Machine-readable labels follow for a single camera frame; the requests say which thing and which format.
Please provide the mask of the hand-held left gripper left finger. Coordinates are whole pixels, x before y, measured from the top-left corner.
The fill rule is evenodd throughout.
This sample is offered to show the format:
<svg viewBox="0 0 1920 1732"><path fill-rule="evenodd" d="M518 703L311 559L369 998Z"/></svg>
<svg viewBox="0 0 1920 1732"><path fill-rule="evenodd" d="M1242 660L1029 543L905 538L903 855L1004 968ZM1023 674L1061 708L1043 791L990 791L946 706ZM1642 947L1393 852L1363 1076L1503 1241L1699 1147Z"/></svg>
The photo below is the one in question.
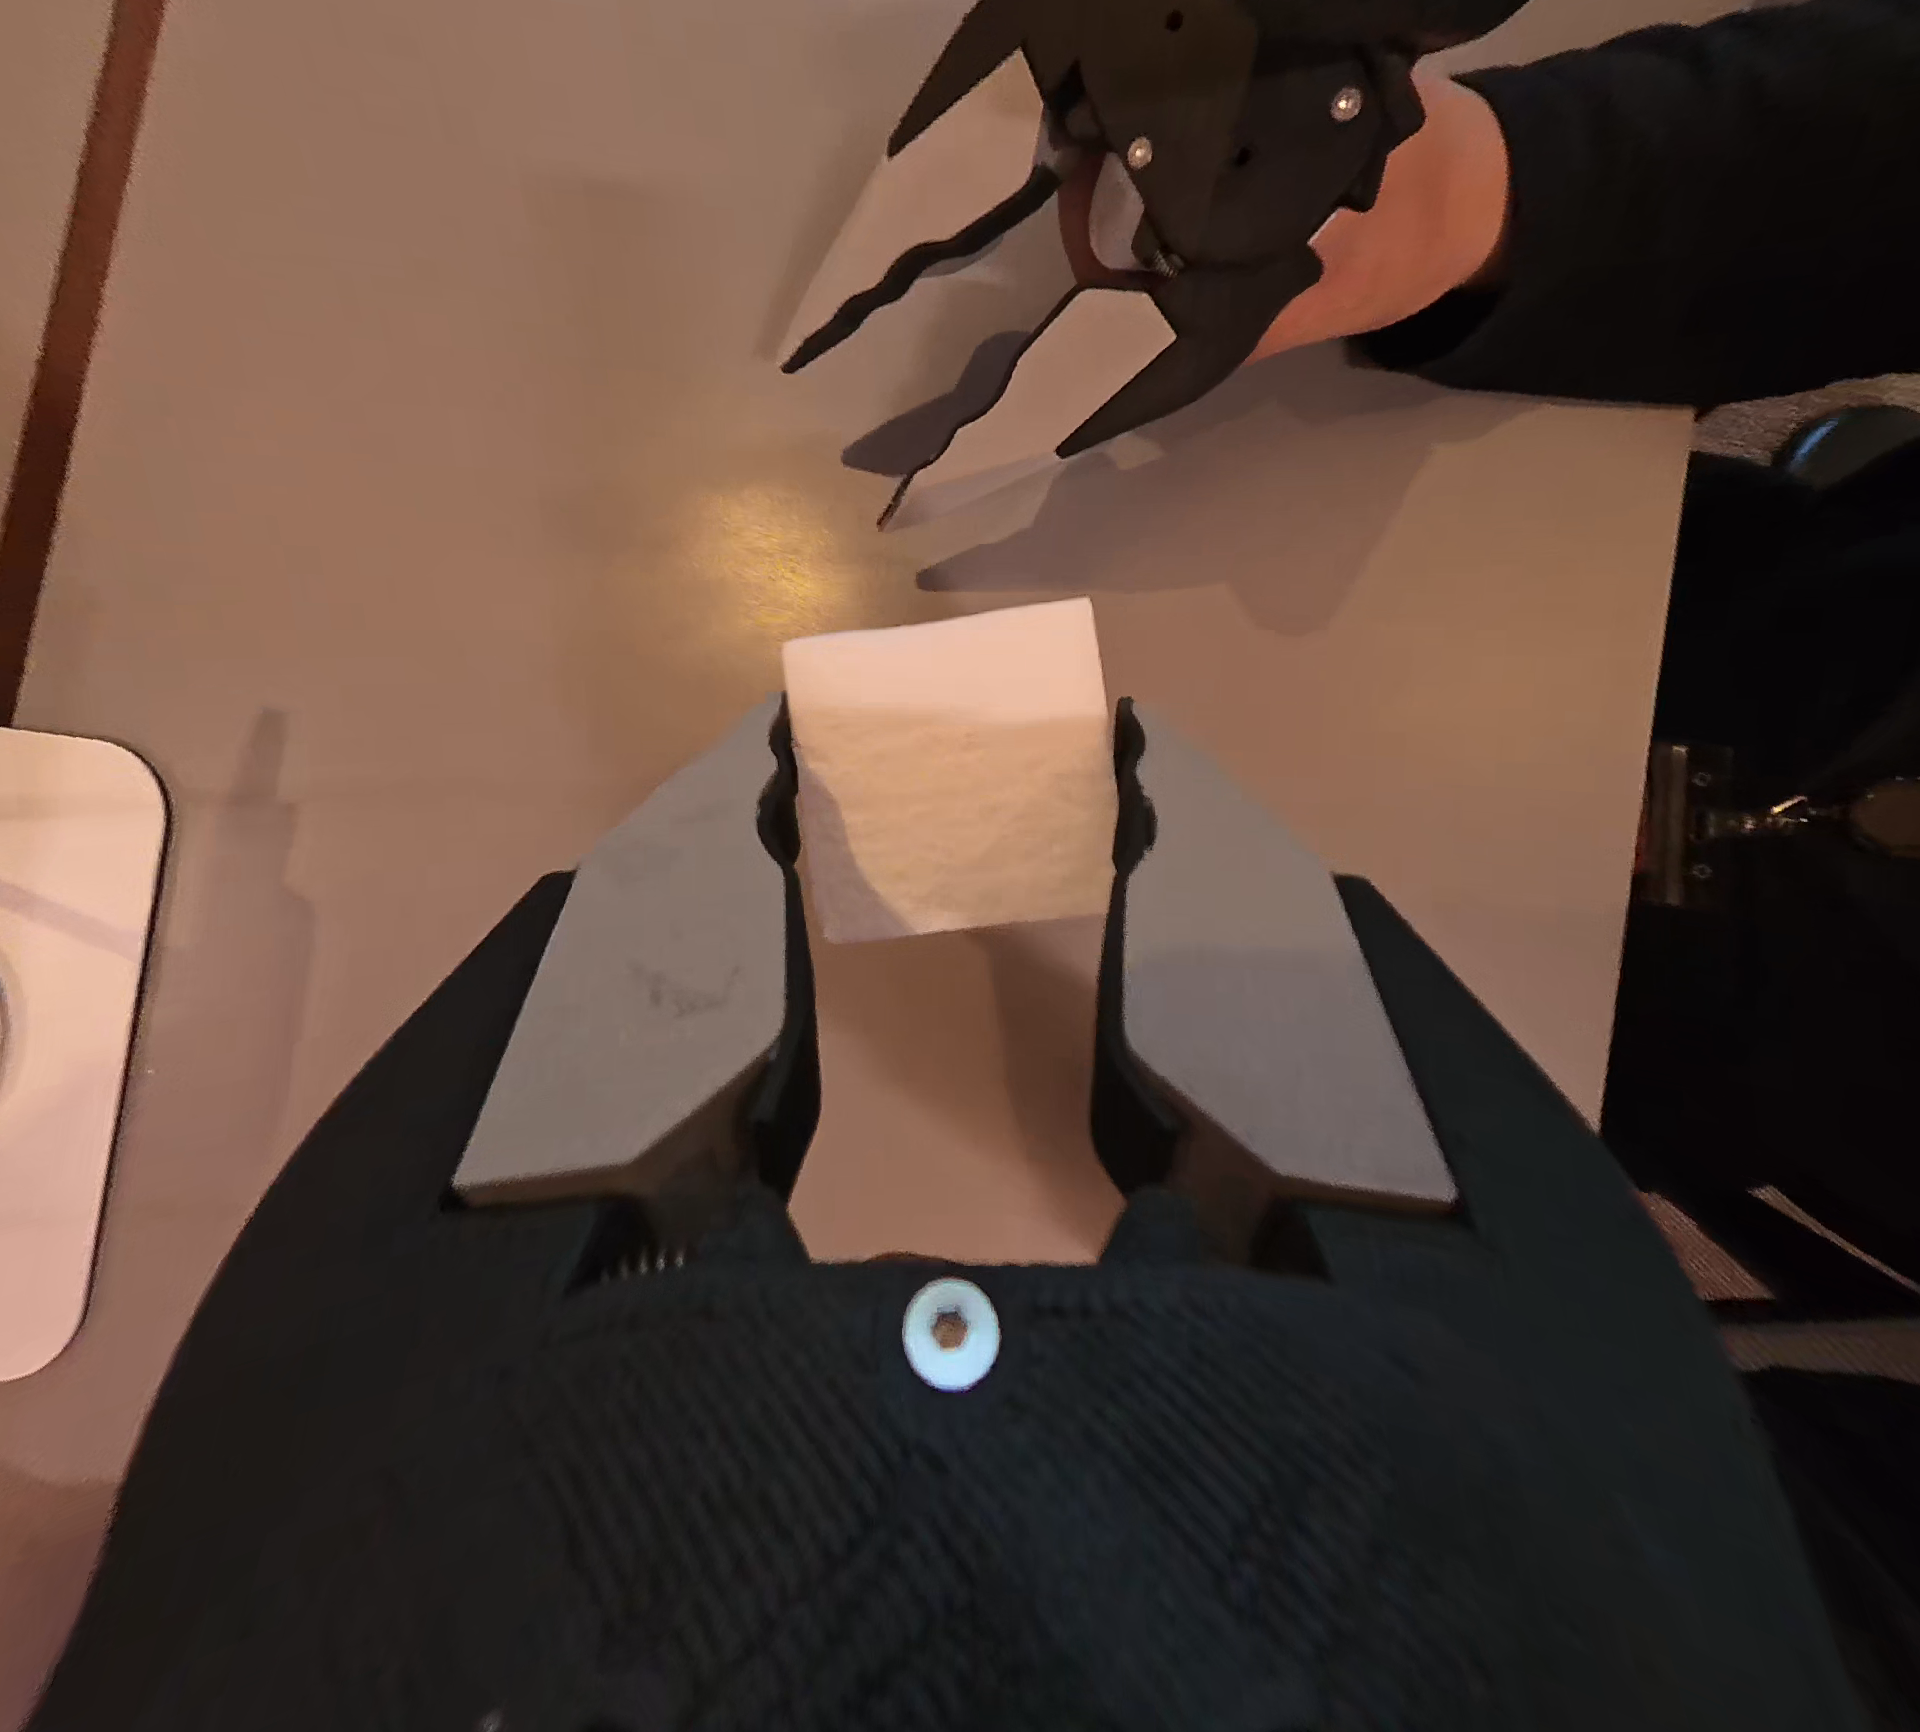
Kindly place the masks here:
<svg viewBox="0 0 1920 1732"><path fill-rule="evenodd" d="M800 768L760 702L582 858L477 1114L470 1206L623 1201L702 1231L791 1205L822 1116Z"/></svg>

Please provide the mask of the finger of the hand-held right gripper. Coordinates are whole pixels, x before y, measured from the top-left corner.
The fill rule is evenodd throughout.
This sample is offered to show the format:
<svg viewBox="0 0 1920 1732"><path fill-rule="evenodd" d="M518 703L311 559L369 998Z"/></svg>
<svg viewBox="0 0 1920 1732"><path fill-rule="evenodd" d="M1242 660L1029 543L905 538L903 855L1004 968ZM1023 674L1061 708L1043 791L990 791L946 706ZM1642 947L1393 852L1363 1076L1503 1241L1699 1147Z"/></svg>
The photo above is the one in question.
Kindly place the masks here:
<svg viewBox="0 0 1920 1732"><path fill-rule="evenodd" d="M876 530L920 530L1027 479L1050 475L1073 434L1092 422L1173 341L1152 292L1077 286L1013 352L983 409L901 476Z"/></svg>
<svg viewBox="0 0 1920 1732"><path fill-rule="evenodd" d="M988 252L1059 179L1043 93L1015 50L876 164L801 292L781 371L801 371L929 274Z"/></svg>

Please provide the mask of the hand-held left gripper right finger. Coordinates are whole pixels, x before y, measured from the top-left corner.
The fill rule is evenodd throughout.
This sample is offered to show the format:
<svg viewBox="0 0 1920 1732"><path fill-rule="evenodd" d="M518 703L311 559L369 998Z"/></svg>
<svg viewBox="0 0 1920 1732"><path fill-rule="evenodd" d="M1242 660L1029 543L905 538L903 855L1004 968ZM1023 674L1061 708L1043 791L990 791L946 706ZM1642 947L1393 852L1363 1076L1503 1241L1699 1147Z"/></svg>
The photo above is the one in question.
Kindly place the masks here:
<svg viewBox="0 0 1920 1732"><path fill-rule="evenodd" d="M1207 1251L1282 1260L1304 1206L1447 1218L1457 1183L1331 872L1162 715L1114 720L1092 1144Z"/></svg>

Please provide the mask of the white hard foam cube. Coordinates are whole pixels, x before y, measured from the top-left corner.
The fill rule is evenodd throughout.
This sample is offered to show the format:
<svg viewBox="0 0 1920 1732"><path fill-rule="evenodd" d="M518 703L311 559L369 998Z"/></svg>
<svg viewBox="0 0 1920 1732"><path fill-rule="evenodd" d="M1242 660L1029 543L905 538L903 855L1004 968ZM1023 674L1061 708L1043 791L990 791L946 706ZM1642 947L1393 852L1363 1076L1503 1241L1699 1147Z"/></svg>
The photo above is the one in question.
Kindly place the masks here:
<svg viewBox="0 0 1920 1732"><path fill-rule="evenodd" d="M828 944L1106 915L1117 791L1090 598L785 640L781 665Z"/></svg>

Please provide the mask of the person's right hand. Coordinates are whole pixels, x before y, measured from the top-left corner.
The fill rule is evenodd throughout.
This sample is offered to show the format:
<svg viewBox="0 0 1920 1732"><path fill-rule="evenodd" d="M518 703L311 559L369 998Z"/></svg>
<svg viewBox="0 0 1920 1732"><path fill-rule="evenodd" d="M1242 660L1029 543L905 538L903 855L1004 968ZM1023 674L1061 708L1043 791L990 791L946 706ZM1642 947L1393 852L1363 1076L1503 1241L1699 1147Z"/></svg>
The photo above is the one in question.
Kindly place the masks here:
<svg viewBox="0 0 1920 1732"><path fill-rule="evenodd" d="M1424 123L1390 153L1374 208L1339 208L1311 237L1321 274L1267 328L1257 362L1402 324L1498 274L1513 182L1501 121L1428 60L1413 80Z"/></svg>

